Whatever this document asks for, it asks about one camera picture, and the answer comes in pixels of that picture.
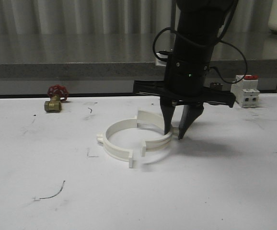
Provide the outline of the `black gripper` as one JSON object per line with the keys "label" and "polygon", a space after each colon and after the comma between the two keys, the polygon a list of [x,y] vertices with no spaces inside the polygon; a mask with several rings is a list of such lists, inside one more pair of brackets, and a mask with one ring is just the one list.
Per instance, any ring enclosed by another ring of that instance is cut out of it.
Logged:
{"label": "black gripper", "polygon": [[203,103],[233,107],[235,96],[204,86],[208,63],[186,62],[168,54],[164,80],[136,80],[133,93],[160,97],[164,134],[171,129],[175,106],[184,105],[179,123],[178,139],[183,139],[191,124],[203,113]]}

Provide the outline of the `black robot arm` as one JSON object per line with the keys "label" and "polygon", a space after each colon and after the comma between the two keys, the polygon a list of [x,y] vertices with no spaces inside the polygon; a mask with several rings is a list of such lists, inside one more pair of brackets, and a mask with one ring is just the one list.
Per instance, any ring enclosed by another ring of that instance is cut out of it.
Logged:
{"label": "black robot arm", "polygon": [[171,130],[176,106],[183,105],[178,138],[182,139],[191,124],[203,113],[204,103],[233,107],[235,95],[204,87],[214,46],[223,35],[219,29],[230,24],[236,0],[178,0],[180,17],[172,51],[164,52],[163,80],[139,81],[133,85],[137,94],[160,97],[164,132]]}

